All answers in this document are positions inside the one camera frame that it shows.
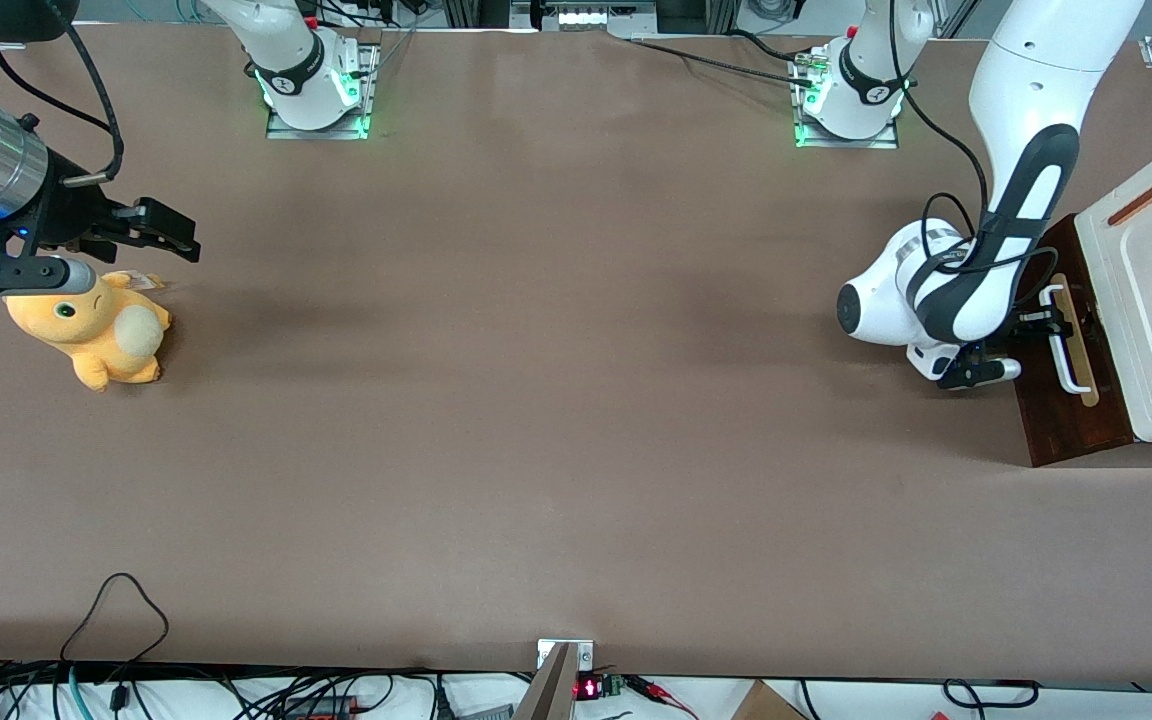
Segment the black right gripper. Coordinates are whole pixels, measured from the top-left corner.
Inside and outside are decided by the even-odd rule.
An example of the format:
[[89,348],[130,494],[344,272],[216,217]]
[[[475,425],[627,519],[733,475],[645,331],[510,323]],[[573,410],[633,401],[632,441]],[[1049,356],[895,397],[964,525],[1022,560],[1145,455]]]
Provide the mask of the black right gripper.
[[170,252],[188,263],[200,260],[195,220],[161,200],[123,205],[109,200],[94,184],[65,185],[65,179],[82,173],[77,164],[50,150],[40,190],[17,213],[0,220],[0,240],[22,240],[26,256],[41,249],[68,249],[113,264],[120,247],[132,247]]

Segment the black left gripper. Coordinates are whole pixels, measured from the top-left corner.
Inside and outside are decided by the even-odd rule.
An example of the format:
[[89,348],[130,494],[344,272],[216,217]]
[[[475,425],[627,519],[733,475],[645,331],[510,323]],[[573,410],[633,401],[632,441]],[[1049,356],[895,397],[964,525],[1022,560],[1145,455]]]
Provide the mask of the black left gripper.
[[1010,359],[1011,346],[1047,342],[1052,338],[1068,341],[1078,329],[1066,323],[1059,309],[1037,309],[1033,313],[1010,313],[988,336],[975,342],[973,364],[987,365]]

